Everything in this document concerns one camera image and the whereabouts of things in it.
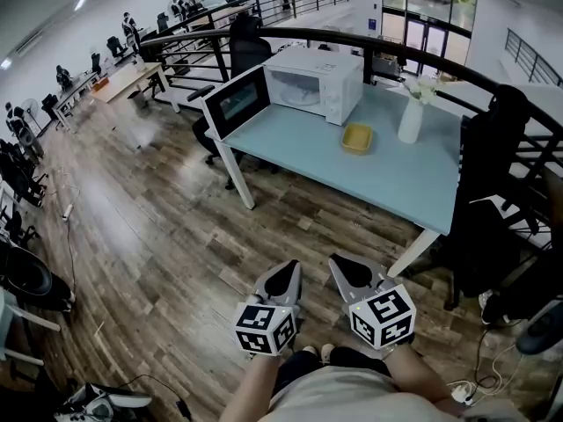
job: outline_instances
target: trash can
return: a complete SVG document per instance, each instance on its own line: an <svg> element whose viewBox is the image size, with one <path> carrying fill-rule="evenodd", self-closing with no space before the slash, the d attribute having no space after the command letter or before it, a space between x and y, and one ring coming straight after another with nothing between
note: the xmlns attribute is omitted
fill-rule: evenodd
<svg viewBox="0 0 563 422"><path fill-rule="evenodd" d="M149 102L141 91L133 92L129 95L128 100L131 102L131 105L133 105L138 114L146 113L146 110L149 107Z"/></svg>

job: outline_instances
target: light blue tabletop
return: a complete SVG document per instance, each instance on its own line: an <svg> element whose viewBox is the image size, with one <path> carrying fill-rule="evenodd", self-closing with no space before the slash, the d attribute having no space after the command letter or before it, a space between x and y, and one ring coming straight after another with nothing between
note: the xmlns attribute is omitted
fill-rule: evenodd
<svg viewBox="0 0 563 422"><path fill-rule="evenodd" d="M316 114L271 105L223 143L365 200L442 235L457 191L461 120L427 105L415 144L397 137L408 98L364 85L347 121L374 131L369 152L347 153L343 127Z"/></svg>

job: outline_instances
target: person's arm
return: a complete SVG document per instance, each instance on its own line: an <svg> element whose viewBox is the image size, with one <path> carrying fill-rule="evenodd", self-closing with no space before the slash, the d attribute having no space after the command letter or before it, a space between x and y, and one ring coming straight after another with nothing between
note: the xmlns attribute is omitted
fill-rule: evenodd
<svg viewBox="0 0 563 422"><path fill-rule="evenodd" d="M267 414L280 357L256 355L219 422L257 422Z"/></svg>
<svg viewBox="0 0 563 422"><path fill-rule="evenodd" d="M456 402L446 382L408 344L395 347L384 360L402 392L426 398L438 409L459 416L465 406Z"/></svg>

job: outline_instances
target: fan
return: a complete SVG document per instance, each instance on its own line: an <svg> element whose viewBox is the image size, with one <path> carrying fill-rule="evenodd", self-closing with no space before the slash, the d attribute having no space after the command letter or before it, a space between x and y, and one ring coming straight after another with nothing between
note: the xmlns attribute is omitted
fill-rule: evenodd
<svg viewBox="0 0 563 422"><path fill-rule="evenodd" d="M23 109L24 112L33 119L33 122L35 122L35 125L37 125L39 131L41 131L41 127L35 119L37 117L37 113L39 112L39 103L37 103L37 100L35 100L34 98L28 98L24 103L21 104L21 109Z"/></svg>

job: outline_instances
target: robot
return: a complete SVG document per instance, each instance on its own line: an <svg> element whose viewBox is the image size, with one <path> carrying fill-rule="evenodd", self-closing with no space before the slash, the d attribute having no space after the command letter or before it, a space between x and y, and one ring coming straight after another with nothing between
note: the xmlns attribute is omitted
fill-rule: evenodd
<svg viewBox="0 0 563 422"><path fill-rule="evenodd" d="M403 285L386 278L376 262L349 252L331 255L329 267L344 301L352 331L379 350L413 333L416 308ZM233 338L244 352L278 356L292 346L302 289L296 259L261 275L232 321Z"/></svg>

